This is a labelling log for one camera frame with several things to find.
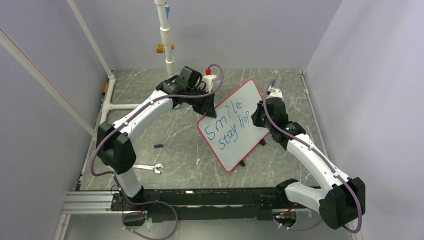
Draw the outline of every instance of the marble floor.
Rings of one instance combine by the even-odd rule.
[[[306,211],[297,211],[298,221],[295,229],[307,228],[321,217]],[[142,240],[135,234],[122,230],[120,214],[72,214],[67,226],[64,240]],[[131,227],[141,234],[153,239],[160,239],[171,232],[174,221],[155,222],[153,227]],[[219,219],[219,220],[183,220],[178,221],[178,228],[168,240],[351,240],[348,231],[342,227],[333,230],[321,224],[311,231],[287,231],[278,228],[273,221],[256,219]]]
[[[220,76],[214,68],[212,73]],[[113,104],[142,103],[150,96],[161,81],[168,78],[164,69],[123,69],[114,72],[116,85],[112,96]],[[215,93],[215,105],[248,79],[254,79],[263,92],[276,79],[276,87],[283,92],[289,120],[298,122],[311,136],[315,145],[322,150],[322,143],[305,89],[295,69],[224,69],[224,83]],[[113,110],[107,117],[108,123],[124,117],[130,110]],[[137,155],[136,164],[163,164],[162,174],[135,169],[145,189],[202,189],[202,188],[249,188],[274,187],[280,182],[294,178],[308,186],[317,186],[316,180],[293,155],[274,142],[270,135],[266,145],[258,145],[245,159],[245,166],[237,166],[226,172],[197,129],[201,116],[188,104],[164,114],[150,125],[145,134],[133,142]],[[155,144],[164,147],[154,148]],[[81,190],[109,190],[115,183],[108,175],[94,177],[90,174],[90,159],[80,185]],[[97,158],[96,172],[107,171]]]

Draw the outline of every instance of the black joint motor housing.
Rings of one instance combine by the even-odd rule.
[[[365,214],[365,183],[359,178],[350,179],[347,184],[357,196]],[[344,184],[334,186],[320,202],[319,214],[322,220],[332,229],[338,229],[358,218],[358,209],[354,198]]]
[[[100,142],[113,130],[115,128],[107,122],[100,124],[97,129],[95,146],[98,147]],[[123,174],[130,170],[137,158],[131,140],[119,131],[104,143],[97,156],[106,166],[113,168],[116,174]]]
[[[173,81],[178,78],[178,75],[175,75],[171,77],[170,79],[167,79],[165,81],[162,81],[156,86],[156,91],[162,91],[166,94],[178,94],[182,91],[184,91],[184,88],[182,86],[179,86],[175,84]]]
[[[286,105],[278,97],[270,97],[266,100],[266,108],[272,121],[285,132],[296,136],[305,134],[306,131],[297,123],[289,121],[289,116],[286,113]],[[253,125],[260,128],[267,128],[272,136],[272,139],[279,143],[287,150],[287,143],[291,138],[276,129],[265,114],[264,102],[257,103],[256,111],[251,116]]]
[[[176,78],[175,83],[186,89],[187,87],[194,87],[198,80],[202,80],[202,74],[188,66],[184,66]]]

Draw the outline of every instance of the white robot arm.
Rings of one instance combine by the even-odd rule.
[[[214,94],[200,98],[175,96],[198,96],[209,93],[212,90],[213,80],[216,78],[217,76],[214,74],[202,76],[199,72],[185,66],[180,75],[161,82],[156,90],[132,112],[115,121],[112,125],[107,122],[100,124],[97,131],[97,146],[108,134],[115,130],[114,126],[125,125],[107,139],[100,148],[98,156],[115,174],[122,189],[133,202],[140,203],[143,201],[144,188],[137,179],[133,168],[136,154],[131,142],[135,142],[156,119],[181,103],[192,105],[193,110],[203,116],[216,118]],[[131,119],[131,116],[139,112],[141,108],[144,109]]]
[[[272,121],[292,137],[283,134],[271,124],[263,101],[257,104],[252,115],[253,124],[269,129],[272,139],[300,160],[320,188],[305,186],[296,179],[288,179],[276,186],[277,200],[280,204],[301,204],[319,213],[330,228],[338,229],[358,217],[356,203],[343,182],[353,189],[359,199],[362,214],[365,213],[365,184],[359,177],[351,179],[338,169],[315,147],[309,135],[297,122],[289,121],[282,98],[278,88],[270,87],[266,108]]]

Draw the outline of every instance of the white cable clip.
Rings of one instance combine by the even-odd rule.
[[[311,151],[314,148],[315,148],[315,144],[312,141],[310,141],[308,149]]]

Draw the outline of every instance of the lavender wall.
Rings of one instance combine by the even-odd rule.
[[[77,0],[114,69],[165,68],[154,0]],[[305,69],[341,0],[169,0],[177,67]]]
[[[306,69],[330,159],[366,184],[366,240],[424,239],[424,2],[344,0]]]
[[[94,126],[107,76],[66,1],[2,1],[0,27]],[[0,123],[0,239],[51,239],[91,137],[1,45]]]

